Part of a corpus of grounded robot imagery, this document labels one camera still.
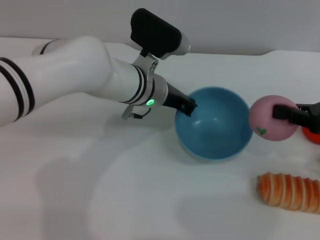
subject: table surface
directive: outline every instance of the table surface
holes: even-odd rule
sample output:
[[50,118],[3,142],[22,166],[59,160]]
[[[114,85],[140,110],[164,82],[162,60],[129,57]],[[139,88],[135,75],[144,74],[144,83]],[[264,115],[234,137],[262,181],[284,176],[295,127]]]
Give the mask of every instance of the table surface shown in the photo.
[[[28,56],[48,40],[0,38],[0,56]],[[138,51],[106,43],[133,62]],[[206,86],[319,102],[320,53],[188,54],[156,73],[185,93]],[[236,159],[194,160],[179,145],[175,111],[124,121],[122,103],[84,93],[57,99],[0,128],[0,239],[318,240],[320,216],[263,204],[256,176],[320,179],[320,147],[301,130],[282,142],[255,134]]]

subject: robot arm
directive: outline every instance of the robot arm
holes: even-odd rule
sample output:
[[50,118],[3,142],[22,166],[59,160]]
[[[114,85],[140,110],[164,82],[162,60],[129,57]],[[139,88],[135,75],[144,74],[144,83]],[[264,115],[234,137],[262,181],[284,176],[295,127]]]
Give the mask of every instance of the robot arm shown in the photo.
[[166,59],[186,54],[188,40],[145,9],[133,14],[131,27],[131,38],[142,47],[132,64],[111,58],[105,45],[90,36],[49,42],[38,46],[30,57],[0,58],[0,126],[78,92],[128,104],[124,119],[142,118],[132,113],[134,106],[163,105],[190,116],[195,101],[154,73],[159,63],[154,56]]

